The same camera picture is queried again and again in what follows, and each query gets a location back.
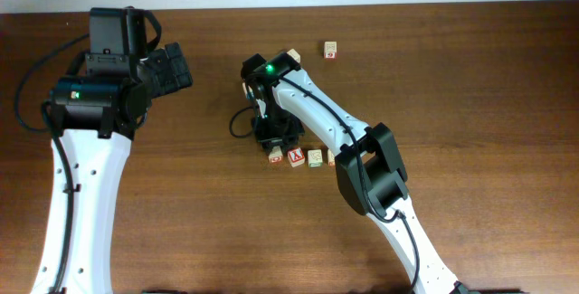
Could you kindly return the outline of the wooden block red side engraved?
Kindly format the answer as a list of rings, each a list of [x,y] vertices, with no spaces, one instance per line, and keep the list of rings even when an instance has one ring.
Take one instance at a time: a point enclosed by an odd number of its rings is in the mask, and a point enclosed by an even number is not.
[[[336,165],[335,155],[330,149],[327,150],[327,164],[329,166],[335,166]]]

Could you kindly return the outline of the wooden block green letter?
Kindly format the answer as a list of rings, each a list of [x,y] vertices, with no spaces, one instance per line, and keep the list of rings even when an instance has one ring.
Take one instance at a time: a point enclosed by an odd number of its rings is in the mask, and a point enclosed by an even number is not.
[[[312,149],[308,151],[308,166],[319,167],[324,164],[323,153],[321,149]]]

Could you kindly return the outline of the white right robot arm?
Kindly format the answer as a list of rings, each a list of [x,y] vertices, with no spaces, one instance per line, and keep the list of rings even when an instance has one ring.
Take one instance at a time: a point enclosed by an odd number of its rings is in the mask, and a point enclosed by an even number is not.
[[[380,229],[402,263],[413,293],[458,294],[468,288],[444,264],[422,228],[409,190],[408,175],[392,131],[369,126],[330,99],[295,56],[271,60],[259,54],[241,69],[252,103],[252,133],[262,148],[283,152],[311,130],[333,154],[338,190],[358,214]]]

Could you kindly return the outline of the wooden block red letter Y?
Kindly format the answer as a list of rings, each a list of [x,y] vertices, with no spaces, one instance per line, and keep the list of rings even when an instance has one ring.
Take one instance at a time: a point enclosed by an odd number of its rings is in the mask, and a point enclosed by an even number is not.
[[[289,150],[287,156],[292,167],[301,166],[306,162],[304,152],[300,147]]]

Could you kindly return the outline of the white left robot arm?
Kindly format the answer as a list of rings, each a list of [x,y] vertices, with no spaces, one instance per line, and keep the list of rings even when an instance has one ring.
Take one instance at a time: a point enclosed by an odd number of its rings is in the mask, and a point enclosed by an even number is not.
[[[120,179],[155,98],[192,85],[178,43],[126,72],[65,76],[41,106],[51,134],[53,187],[34,293],[110,293]]]

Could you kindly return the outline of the wooden block red bottom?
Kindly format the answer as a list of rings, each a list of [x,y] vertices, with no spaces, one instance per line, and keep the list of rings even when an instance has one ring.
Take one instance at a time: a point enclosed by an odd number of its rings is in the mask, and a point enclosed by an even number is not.
[[[276,146],[274,147],[271,152],[269,153],[268,156],[269,162],[270,163],[279,163],[283,160],[283,152],[280,148],[280,146]]]

